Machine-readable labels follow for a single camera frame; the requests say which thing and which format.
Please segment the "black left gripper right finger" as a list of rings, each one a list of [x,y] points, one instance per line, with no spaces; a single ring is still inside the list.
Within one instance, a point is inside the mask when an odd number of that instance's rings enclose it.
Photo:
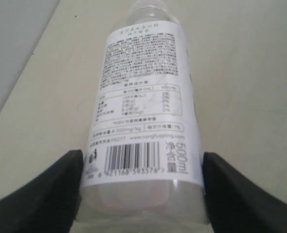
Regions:
[[[287,233],[287,204],[214,152],[203,156],[205,203],[216,233]]]

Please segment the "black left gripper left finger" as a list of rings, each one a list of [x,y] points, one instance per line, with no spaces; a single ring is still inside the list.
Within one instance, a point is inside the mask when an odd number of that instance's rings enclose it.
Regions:
[[[83,152],[70,150],[0,199],[0,233],[68,233],[80,202]]]

